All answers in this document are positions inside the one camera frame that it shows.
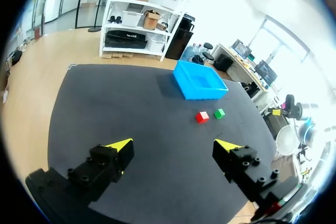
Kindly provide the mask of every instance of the cable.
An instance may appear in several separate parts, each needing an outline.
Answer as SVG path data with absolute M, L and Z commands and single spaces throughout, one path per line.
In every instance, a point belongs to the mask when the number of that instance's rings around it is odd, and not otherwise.
M 287 221 L 283 221 L 283 220 L 277 220 L 277 219 L 262 219 L 262 220 L 256 220 L 250 223 L 245 223 L 245 222 L 241 222 L 239 224 L 257 224 L 257 223 L 279 223 L 279 224 L 289 224 L 289 222 Z

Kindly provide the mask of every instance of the white shelving unit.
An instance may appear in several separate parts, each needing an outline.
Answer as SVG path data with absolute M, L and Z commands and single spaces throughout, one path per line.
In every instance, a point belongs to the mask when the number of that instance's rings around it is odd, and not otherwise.
M 101 27 L 101 36 L 100 36 L 100 47 L 99 47 L 99 57 L 102 57 L 103 52 L 132 52 L 132 53 L 138 53 L 138 54 L 146 54 L 146 55 L 155 55 L 155 56 L 161 56 L 160 61 L 164 59 L 164 56 L 168 50 L 168 47 L 170 43 L 172 42 L 172 39 L 174 37 L 174 34 L 177 31 L 177 28 L 183 18 L 183 15 L 185 14 L 185 6 L 188 2 L 188 0 L 183 0 L 181 4 L 181 8 L 178 10 L 171 10 L 169 8 L 161 6 L 161 1 L 160 0 L 149 0 L 150 2 L 145 2 L 145 1 L 138 1 L 138 0 L 107 0 L 106 3 L 106 8 L 104 12 L 104 17 L 103 17 L 103 24 Z M 165 22 L 169 24 L 168 30 L 167 31 L 162 31 L 159 29 L 155 30 L 148 30 L 143 28 L 142 26 L 136 26 L 136 27 L 130 27 L 130 26 L 124 26 L 123 24 L 114 24 L 114 23 L 109 23 L 108 19 L 111 16 L 111 13 L 116 8 L 116 5 L 128 5 L 128 4 L 138 4 L 142 5 L 144 8 L 143 9 L 153 9 L 162 16 L 165 17 Z M 162 36 L 165 36 L 165 46 L 164 50 L 161 52 L 157 51 L 149 51 L 148 49 L 135 49 L 135 48 L 117 48 L 117 47 L 106 47 L 104 44 L 106 33 L 110 30 L 129 30 L 133 31 L 135 33 L 141 33 L 141 34 L 159 34 Z

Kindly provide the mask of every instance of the yellow object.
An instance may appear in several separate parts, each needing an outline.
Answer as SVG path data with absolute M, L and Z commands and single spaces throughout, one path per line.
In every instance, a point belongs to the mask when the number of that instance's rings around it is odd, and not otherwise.
M 281 115 L 281 110 L 272 110 L 272 115 Z
M 230 150 L 234 149 L 234 148 L 241 148 L 242 146 L 236 145 L 236 144 L 232 144 L 229 142 L 225 142 L 223 140 L 220 139 L 215 139 L 215 141 L 217 141 L 227 152 L 229 152 Z
M 117 149 L 117 152 L 119 152 L 129 141 L 133 141 L 133 139 L 129 138 L 126 140 L 122 140 L 113 144 L 105 145 L 105 147 L 112 147 Z

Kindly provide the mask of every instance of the wooden floor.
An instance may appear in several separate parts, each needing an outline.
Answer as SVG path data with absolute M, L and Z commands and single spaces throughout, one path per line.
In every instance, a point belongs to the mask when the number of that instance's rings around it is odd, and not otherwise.
M 176 60 L 137 56 L 101 59 L 100 33 L 76 29 L 48 34 L 30 43 L 21 61 L 10 70 L 9 95 L 3 105 L 3 127 L 9 157 L 18 178 L 39 169 L 48 170 L 49 123 L 58 90 L 68 66 L 120 64 L 174 69 Z M 230 223 L 249 222 L 255 209 L 248 202 Z

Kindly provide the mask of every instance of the white storage box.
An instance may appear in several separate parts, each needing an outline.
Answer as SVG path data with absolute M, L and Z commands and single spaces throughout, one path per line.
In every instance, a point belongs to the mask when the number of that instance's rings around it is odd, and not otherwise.
M 161 5 L 163 7 L 175 10 L 181 2 L 182 0 L 162 0 Z
M 161 35 L 148 35 L 147 36 L 147 49 L 149 51 L 160 52 L 165 44 L 165 39 Z
M 123 26 L 138 26 L 139 20 L 143 14 L 136 12 L 122 11 L 122 25 Z

